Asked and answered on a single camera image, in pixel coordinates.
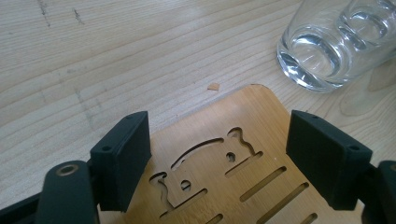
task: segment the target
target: wooden table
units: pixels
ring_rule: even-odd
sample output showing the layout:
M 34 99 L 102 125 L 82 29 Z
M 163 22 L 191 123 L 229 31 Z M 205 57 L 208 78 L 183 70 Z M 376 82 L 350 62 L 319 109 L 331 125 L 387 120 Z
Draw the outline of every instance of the wooden table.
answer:
M 127 114 L 150 132 L 251 83 L 396 160 L 396 60 L 331 94 L 285 77 L 276 42 L 300 0 L 1 1 L 0 208 L 41 190 L 63 161 Z M 219 90 L 208 90 L 219 83 Z

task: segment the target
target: black plastic mount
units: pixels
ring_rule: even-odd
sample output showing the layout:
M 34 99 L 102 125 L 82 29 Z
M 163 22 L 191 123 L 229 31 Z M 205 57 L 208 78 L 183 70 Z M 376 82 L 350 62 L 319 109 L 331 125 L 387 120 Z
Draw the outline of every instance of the black plastic mount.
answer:
M 0 211 L 0 223 L 99 223 L 102 210 L 123 211 L 151 157 L 149 115 L 123 118 L 91 150 L 47 172 L 41 193 Z
M 287 154 L 334 210 L 365 203 L 363 223 L 396 223 L 396 161 L 370 164 L 372 150 L 315 115 L 293 110 Z

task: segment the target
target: mounting hole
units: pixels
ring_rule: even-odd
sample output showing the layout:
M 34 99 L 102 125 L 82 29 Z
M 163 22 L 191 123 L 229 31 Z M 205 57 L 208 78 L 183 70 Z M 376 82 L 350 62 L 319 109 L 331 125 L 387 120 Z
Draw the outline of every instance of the mounting hole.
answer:
M 188 180 L 181 181 L 180 187 L 183 191 L 190 191 L 191 190 L 191 182 Z
M 109 151 L 109 150 L 111 150 L 111 147 L 102 147 L 102 150 L 103 151 Z
M 359 150 L 360 148 L 359 147 L 357 147 L 357 146 L 349 146 L 349 148 L 350 149 L 352 149 L 352 150 L 355 150 L 355 151 L 357 151 L 357 150 Z
M 71 175 L 73 174 L 76 170 L 78 170 L 78 166 L 75 164 L 67 164 L 61 168 L 59 168 L 56 171 L 56 175 L 58 176 L 65 176 L 65 175 Z
M 229 162 L 235 162 L 235 154 L 232 152 L 227 153 L 226 157 Z

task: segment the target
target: clear drinking glass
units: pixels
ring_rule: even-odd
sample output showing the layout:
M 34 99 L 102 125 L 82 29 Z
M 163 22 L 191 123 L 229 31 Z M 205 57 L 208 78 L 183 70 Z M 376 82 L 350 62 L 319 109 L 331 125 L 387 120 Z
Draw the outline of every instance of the clear drinking glass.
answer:
M 396 0 L 304 0 L 277 45 L 297 84 L 330 92 L 396 56 Z

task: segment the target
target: laser-cut wooden panel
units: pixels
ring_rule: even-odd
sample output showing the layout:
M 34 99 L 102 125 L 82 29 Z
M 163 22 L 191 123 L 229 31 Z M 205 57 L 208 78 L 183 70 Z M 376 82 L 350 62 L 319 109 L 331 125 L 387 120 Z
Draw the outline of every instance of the laser-cut wooden panel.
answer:
M 286 155 L 290 115 L 251 85 L 151 136 L 126 214 L 104 223 L 360 223 L 335 212 Z

